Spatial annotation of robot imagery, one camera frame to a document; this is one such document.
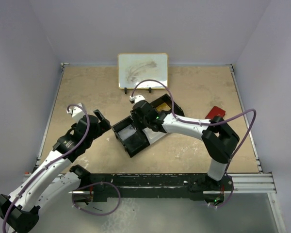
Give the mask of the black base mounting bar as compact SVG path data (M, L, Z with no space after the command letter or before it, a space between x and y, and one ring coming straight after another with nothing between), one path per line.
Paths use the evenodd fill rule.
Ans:
M223 202L224 194L234 189L230 177L216 182L206 173L159 174L99 174L89 175L93 188L93 201L105 202L108 198L137 199L190 199L192 201Z

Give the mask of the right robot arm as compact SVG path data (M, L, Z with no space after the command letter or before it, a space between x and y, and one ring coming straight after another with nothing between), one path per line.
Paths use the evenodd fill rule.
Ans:
M142 129L153 144L164 134L175 133L202 141L211 157L206 185L217 190L223 185L223 176L240 138L223 118L193 119L158 111L146 100L133 101L130 112L136 128Z

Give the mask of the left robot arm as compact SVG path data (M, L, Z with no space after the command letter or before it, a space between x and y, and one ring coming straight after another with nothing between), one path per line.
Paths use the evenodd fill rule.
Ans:
M99 110L89 115L82 105L71 104L66 112L75 123L57 140L44 162L9 195L0 195L3 232L9 225L16 233L28 233L37 224L43 206L51 200L47 195L56 192L50 190L51 182L84 154L96 138L111 129L109 120Z

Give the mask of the small whiteboard with stand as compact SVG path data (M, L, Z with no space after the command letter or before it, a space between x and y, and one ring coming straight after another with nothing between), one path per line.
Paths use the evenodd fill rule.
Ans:
M163 89L168 86L166 53L120 53L117 56L118 87L122 90Z

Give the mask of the silver credit card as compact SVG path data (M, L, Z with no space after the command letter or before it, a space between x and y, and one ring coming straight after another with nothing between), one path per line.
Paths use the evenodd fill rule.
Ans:
M119 135L119 138L124 141L128 139L129 137L131 137L132 135L134 135L135 132L136 130L132 126L127 126L126 128L120 130L118 132L118 135Z

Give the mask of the red card holder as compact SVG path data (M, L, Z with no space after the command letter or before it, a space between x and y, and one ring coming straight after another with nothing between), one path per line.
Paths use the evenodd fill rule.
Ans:
M225 110L223 110L222 108L218 106L213 106L212 109L206 115L205 119L213 119L216 116L224 117L225 114L226 114Z

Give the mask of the gold credit card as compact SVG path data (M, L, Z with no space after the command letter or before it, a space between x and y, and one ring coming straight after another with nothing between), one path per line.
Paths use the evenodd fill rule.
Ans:
M156 109L158 111L170 111L171 108L166 102L164 102L164 103L160 104L159 106L157 106Z

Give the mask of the black white three-bin organizer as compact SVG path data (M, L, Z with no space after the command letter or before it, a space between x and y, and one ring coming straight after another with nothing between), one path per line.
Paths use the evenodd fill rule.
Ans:
M164 102L166 102L170 106L170 108L172 107L171 97L168 94L164 94L163 96L150 102L150 104L154 108L156 108L157 106ZM167 114L171 113L171 109L170 111L158 111L158 112L159 112L158 117L160 116L164 117ZM136 130L136 132L134 135L123 141L119 138L118 132L126 128L127 126L132 126ZM131 158L166 135L166 132L161 131L155 132L149 128L139 128L136 125L136 123L134 123L131 115L121 120L120 122L114 124L112 126L112 130L115 134L115 137L120 141L125 151Z

